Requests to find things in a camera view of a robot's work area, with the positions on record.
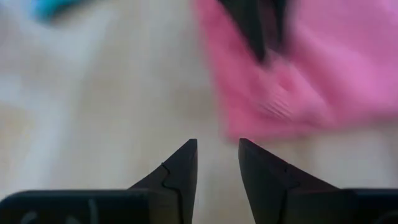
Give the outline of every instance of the blurry background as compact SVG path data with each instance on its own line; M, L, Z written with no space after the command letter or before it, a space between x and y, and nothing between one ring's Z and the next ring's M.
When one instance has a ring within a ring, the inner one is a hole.
M194 223L254 223L189 0L103 0L54 24L0 0L0 198L125 189L198 139ZM338 187L398 187L398 126L262 144Z

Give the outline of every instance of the blue object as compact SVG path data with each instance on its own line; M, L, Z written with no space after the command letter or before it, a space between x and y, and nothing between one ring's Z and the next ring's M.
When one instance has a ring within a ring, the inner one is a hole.
M33 15L40 20L48 21L64 6L82 2L83 0L34 0Z

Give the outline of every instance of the white surface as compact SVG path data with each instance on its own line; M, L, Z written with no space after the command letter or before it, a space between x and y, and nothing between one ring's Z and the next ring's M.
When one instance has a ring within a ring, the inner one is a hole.
M219 134L188 0L96 1L55 25L0 5L0 196L123 189L198 138L194 223L254 223L237 145ZM398 187L385 124L270 151L339 187Z

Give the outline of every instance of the black object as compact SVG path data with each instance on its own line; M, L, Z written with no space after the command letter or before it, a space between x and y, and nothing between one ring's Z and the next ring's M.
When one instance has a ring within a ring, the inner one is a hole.
M247 139L239 163L257 224L398 223L398 190L338 189Z
M287 0L219 0L229 12L258 62L266 47L281 51Z
M192 223L197 140L191 139L128 190L51 190L11 195L1 224Z
M338 189L247 139L239 163L257 224L398 223L398 190ZM191 224L197 165L191 139L128 190L11 195L0 203L0 224Z

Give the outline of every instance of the pink cloth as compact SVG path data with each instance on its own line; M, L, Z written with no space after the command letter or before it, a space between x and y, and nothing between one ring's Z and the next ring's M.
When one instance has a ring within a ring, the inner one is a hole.
M398 1L291 2L289 52L262 67L218 0L195 0L228 136L292 138L396 117Z

